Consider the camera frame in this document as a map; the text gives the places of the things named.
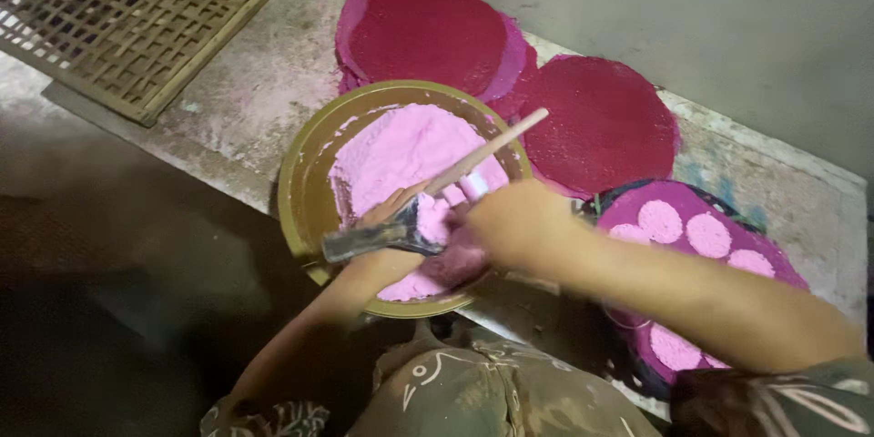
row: bowl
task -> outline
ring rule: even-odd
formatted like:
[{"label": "bowl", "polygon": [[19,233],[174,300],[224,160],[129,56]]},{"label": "bowl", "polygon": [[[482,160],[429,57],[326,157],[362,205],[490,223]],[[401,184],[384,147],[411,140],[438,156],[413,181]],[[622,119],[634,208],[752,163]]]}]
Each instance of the bowl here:
[{"label": "bowl", "polygon": [[[328,171],[334,164],[337,150],[386,111],[412,103],[434,104],[452,112],[464,118],[486,140],[508,129],[497,114],[473,96],[446,85],[421,80],[392,80],[366,85],[334,99],[313,115],[282,160],[277,203],[282,233],[291,252],[320,286],[339,273],[342,267],[327,264],[322,257],[322,236],[340,226],[334,191],[328,180]],[[335,135],[341,127],[340,136]],[[498,150],[495,157],[510,181],[531,176],[528,157],[518,141]],[[474,300],[466,293],[472,283],[423,299],[374,299],[367,304],[366,312],[396,318],[443,314]]]}]

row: gray wall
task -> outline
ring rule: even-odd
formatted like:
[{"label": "gray wall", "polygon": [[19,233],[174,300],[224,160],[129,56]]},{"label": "gray wall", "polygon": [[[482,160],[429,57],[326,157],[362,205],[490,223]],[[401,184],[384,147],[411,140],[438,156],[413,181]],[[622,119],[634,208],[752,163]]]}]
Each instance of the gray wall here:
[{"label": "gray wall", "polygon": [[486,1],[874,181],[874,0]]}]

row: bamboo mat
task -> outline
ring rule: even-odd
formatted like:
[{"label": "bamboo mat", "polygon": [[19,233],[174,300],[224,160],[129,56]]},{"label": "bamboo mat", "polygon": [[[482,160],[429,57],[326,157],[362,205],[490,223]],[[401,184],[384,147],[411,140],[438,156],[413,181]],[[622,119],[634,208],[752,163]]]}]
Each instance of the bamboo mat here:
[{"label": "bamboo mat", "polygon": [[150,127],[267,0],[0,0],[0,50]]}]

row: wooden stick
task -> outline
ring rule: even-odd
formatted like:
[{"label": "wooden stick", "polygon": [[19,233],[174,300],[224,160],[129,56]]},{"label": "wooden stick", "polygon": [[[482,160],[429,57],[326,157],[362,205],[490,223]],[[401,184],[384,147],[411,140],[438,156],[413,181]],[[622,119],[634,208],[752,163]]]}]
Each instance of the wooden stick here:
[{"label": "wooden stick", "polygon": [[434,196],[439,193],[441,189],[455,183],[459,179],[462,179],[463,176],[470,174],[470,171],[474,170],[479,163],[485,161],[486,157],[497,152],[499,148],[507,145],[547,116],[549,116],[549,111],[547,111],[545,107],[541,107],[529,114],[525,119],[519,121],[507,132],[501,133],[494,139],[482,144],[473,152],[464,156],[459,162],[453,164],[451,168],[431,179],[431,183],[425,186],[423,193]]}]

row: clothing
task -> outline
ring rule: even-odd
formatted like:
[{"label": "clothing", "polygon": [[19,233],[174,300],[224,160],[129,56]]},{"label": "clothing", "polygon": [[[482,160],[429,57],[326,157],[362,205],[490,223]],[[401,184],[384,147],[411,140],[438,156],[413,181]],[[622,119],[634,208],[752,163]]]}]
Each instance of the clothing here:
[{"label": "clothing", "polygon": [[[872,385],[874,365],[863,359],[779,376],[685,371],[673,388],[668,434],[868,435]],[[214,407],[203,418],[201,434],[316,437],[328,418],[326,409],[312,403],[290,402],[256,415],[244,406],[225,414]],[[419,329],[412,342],[383,355],[374,373],[373,398],[348,435],[659,433],[600,377],[475,328],[446,342]]]}]

